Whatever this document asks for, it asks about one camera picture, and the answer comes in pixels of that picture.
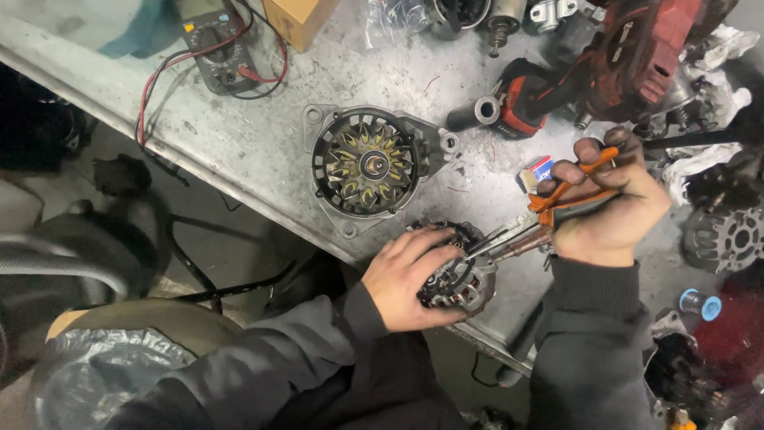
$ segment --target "right hand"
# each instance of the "right hand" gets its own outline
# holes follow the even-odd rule
[[[447,262],[464,258],[456,246],[434,248],[454,236],[454,229],[427,226],[391,240],[374,257],[361,282],[390,332],[415,331],[464,321],[464,311],[425,308],[416,293],[427,278]]]
[[[645,170],[642,144],[628,129],[616,127],[605,135],[605,145],[625,142],[625,148],[609,165],[591,174],[571,161],[558,161],[552,166],[552,176],[573,184],[560,200],[596,193],[600,189],[619,189],[621,195],[607,202],[598,212],[563,223],[553,236],[558,256],[592,265],[630,267],[634,264],[634,248],[647,232],[660,221],[671,207],[663,188]],[[599,159],[600,142],[583,138],[575,143],[573,152],[578,160],[590,164]],[[539,182],[539,194],[550,194],[556,183]]]

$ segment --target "dark sweatshirt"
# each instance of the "dark sweatshirt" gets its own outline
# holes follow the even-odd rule
[[[528,429],[654,428],[639,263],[609,269],[553,259],[552,272]],[[421,335],[389,335],[358,284],[334,303],[321,296],[254,324],[126,403],[106,428],[466,428],[434,381]]]

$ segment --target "multimeter display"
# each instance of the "multimeter display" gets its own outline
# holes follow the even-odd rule
[[[177,6],[182,20],[225,10],[222,0],[178,0]]]

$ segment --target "small box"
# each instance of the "small box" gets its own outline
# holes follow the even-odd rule
[[[339,0],[263,0],[263,7],[281,37],[299,52],[305,52],[337,3]]]
[[[536,193],[536,185],[545,179],[552,179],[552,157],[546,155],[538,158],[528,167],[520,171],[520,180],[523,182],[525,191],[528,194]]]

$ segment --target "alternator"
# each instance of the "alternator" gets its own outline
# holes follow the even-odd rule
[[[441,227],[456,230],[456,236],[444,245],[453,245],[465,250],[485,239],[483,233],[470,223],[435,223]],[[429,225],[413,223],[406,227],[415,230]],[[496,293],[497,264],[487,253],[470,261],[452,260],[435,271],[422,286],[417,297],[427,308],[462,308],[468,317],[480,314]]]
[[[403,209],[459,148],[456,134],[375,106],[310,105],[303,128],[312,192],[346,239]]]
[[[685,260],[713,273],[752,265],[764,249],[764,214],[757,209],[696,210],[685,224]]]

